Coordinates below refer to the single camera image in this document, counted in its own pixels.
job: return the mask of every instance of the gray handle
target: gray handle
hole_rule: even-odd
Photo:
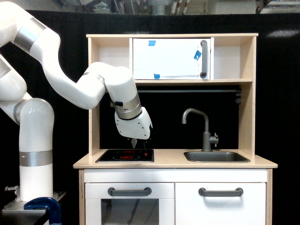
[[[235,191],[207,191],[202,187],[198,192],[203,197],[241,197],[244,191],[240,187]]]
[[[148,196],[152,190],[150,187],[146,187],[144,190],[116,190],[110,187],[107,192],[110,196]]]
[[[202,72],[200,73],[200,77],[203,79],[207,75],[207,41],[201,41],[202,46]]]

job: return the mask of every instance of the oven window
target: oven window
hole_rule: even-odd
[[[102,225],[159,225],[158,199],[102,199]]]

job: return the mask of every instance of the countertop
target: countertop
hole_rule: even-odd
[[[153,163],[95,163],[95,161],[107,149],[97,150],[95,154],[87,154],[76,162],[75,169],[139,169],[139,168],[277,168],[278,165],[260,156],[251,156],[241,150],[219,150],[237,152],[242,156],[250,159],[248,163],[198,163],[190,162],[185,156],[186,151],[200,151],[200,149],[154,149]]]

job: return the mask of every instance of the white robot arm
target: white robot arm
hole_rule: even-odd
[[[59,65],[58,34],[16,4],[0,2],[0,47],[8,42],[37,59],[54,90],[80,108],[94,108],[107,90],[119,133],[133,139],[149,138],[151,119],[141,106],[129,69],[95,62],[77,83],[71,81]],[[51,197],[53,109],[27,93],[23,78],[1,55],[0,108],[20,125],[21,200]]]
[[[59,65],[58,34],[16,4],[2,2],[0,47],[8,42],[37,59],[53,89],[80,108],[97,106],[107,88],[116,109],[115,121],[119,133],[129,138],[149,138],[151,119],[140,104],[129,69],[96,62],[89,66],[77,83],[71,81]]]

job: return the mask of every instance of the faucet handle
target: faucet handle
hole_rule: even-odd
[[[219,143],[219,136],[215,133],[214,136],[210,137],[210,143],[211,144],[215,144],[215,147],[217,146],[217,144]]]

